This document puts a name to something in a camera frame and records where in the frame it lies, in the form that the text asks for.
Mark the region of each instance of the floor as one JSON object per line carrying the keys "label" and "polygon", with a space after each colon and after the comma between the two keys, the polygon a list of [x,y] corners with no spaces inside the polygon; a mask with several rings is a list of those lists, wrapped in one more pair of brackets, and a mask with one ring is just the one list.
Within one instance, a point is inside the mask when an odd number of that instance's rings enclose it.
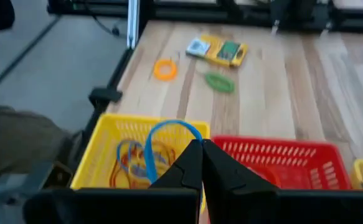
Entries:
{"label": "floor", "polygon": [[[0,74],[55,20],[45,0],[13,5],[14,27],[0,32]],[[127,30],[126,21],[100,20]],[[125,48],[125,39],[107,34],[91,17],[62,16],[0,83],[0,104],[44,114],[69,131],[82,129],[93,111],[88,94],[107,84]]]}

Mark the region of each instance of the wire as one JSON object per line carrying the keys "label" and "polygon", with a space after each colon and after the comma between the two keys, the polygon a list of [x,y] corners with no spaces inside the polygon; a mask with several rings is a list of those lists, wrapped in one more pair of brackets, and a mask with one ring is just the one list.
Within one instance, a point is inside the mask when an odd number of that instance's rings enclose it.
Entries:
{"label": "wire", "polygon": [[99,27],[101,27],[102,30],[104,30],[106,33],[114,36],[114,37],[120,37],[122,39],[126,39],[127,35],[121,34],[118,28],[118,22],[113,25],[113,28],[110,29],[106,25],[104,25],[98,18],[97,15],[94,14],[93,11],[91,11],[90,6],[87,3],[87,0],[83,1],[84,7],[86,11],[93,17],[94,21],[98,24]]}
{"label": "wire", "polygon": [[154,157],[153,157],[153,152],[152,152],[152,135],[157,130],[159,130],[161,127],[168,125],[168,124],[183,125],[195,136],[196,139],[198,139],[200,142],[202,142],[202,135],[200,134],[200,132],[198,130],[196,130],[195,127],[193,127],[191,124],[189,124],[187,122],[180,121],[180,120],[167,120],[167,121],[162,121],[162,122],[158,123],[157,125],[155,125],[149,132],[148,137],[145,142],[145,147],[144,147],[144,159],[145,159],[145,164],[146,164],[146,171],[147,171],[148,179],[149,179],[149,181],[151,181],[151,183],[154,183],[158,179],[158,174],[156,173],[156,167],[155,167],[155,162],[154,162]]}

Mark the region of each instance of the gray pants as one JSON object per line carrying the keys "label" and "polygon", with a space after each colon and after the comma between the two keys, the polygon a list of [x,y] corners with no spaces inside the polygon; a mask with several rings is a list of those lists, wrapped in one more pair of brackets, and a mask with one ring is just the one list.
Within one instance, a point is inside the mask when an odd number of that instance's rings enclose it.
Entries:
{"label": "gray pants", "polygon": [[66,164],[74,139],[81,137],[44,116],[0,106],[0,173],[28,173],[42,161]]}

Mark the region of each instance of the wooden table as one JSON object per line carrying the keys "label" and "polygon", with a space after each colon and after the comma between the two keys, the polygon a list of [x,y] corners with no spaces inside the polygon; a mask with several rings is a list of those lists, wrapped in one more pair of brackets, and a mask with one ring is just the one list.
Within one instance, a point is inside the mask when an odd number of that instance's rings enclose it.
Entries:
{"label": "wooden table", "polygon": [[[200,34],[250,46],[236,70],[185,55]],[[171,58],[177,78],[153,77],[156,60]],[[218,93],[202,73],[231,78],[233,94]],[[348,171],[363,158],[363,35],[270,34],[269,29],[150,21],[118,85],[122,101],[107,113],[206,121],[212,135],[329,141]],[[207,210],[200,217],[207,223]]]}

